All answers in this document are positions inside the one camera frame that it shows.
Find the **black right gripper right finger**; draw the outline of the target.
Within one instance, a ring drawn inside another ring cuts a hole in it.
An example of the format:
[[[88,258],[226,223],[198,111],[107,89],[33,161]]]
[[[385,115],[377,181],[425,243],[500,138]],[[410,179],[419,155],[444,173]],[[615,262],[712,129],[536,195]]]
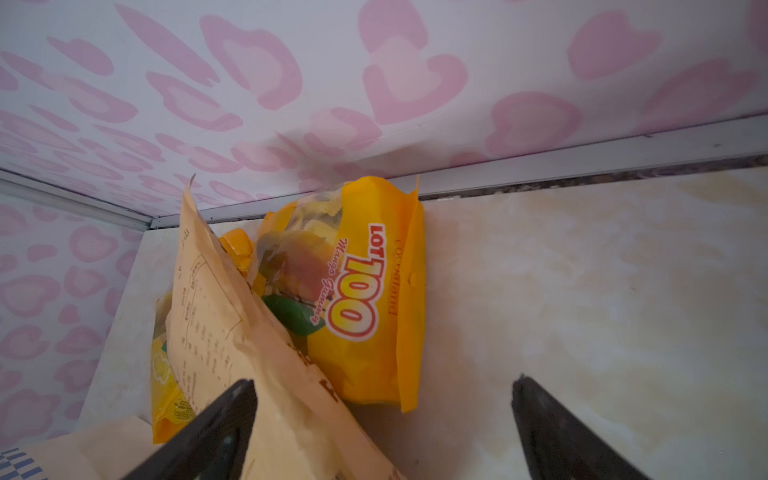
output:
[[[511,408],[532,479],[648,480],[535,379],[513,382]]]

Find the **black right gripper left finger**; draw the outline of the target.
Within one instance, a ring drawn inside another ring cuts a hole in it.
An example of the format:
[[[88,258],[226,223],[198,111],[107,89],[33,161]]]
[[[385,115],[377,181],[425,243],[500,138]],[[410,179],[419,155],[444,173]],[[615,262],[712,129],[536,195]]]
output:
[[[239,479],[257,409],[254,382],[235,382],[126,478]]]

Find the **yellow snack bag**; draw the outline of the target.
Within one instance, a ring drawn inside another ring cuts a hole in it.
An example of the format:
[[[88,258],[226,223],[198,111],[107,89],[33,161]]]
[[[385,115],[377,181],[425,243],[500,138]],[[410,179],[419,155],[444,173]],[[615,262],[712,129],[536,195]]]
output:
[[[237,270],[246,276],[251,264],[253,245],[242,229],[231,230],[219,238]],[[154,444],[164,444],[195,417],[173,373],[167,355],[166,320],[172,307],[172,289],[155,304],[154,331],[150,350],[151,422]]]

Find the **beige paper snack pouch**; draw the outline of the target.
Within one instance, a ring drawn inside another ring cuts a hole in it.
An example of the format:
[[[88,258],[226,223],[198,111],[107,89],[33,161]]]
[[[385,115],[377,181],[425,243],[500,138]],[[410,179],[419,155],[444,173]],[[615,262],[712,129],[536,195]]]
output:
[[[195,412],[239,380],[254,383],[258,406],[243,478],[402,478],[319,366],[252,294],[189,190],[166,329],[170,365]]]

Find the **yellow orange snack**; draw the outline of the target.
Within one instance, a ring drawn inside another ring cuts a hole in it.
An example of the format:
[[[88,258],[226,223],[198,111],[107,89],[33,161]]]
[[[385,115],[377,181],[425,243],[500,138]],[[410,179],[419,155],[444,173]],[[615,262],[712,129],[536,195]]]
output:
[[[342,399],[417,408],[426,334],[418,192],[367,176],[267,214],[249,282]]]

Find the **white blue checkered paper bag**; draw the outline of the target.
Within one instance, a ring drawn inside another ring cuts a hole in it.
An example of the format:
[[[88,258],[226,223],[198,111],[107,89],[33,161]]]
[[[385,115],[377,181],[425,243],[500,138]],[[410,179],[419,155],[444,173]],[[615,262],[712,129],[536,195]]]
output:
[[[133,416],[1,453],[3,479],[121,479],[160,446]]]

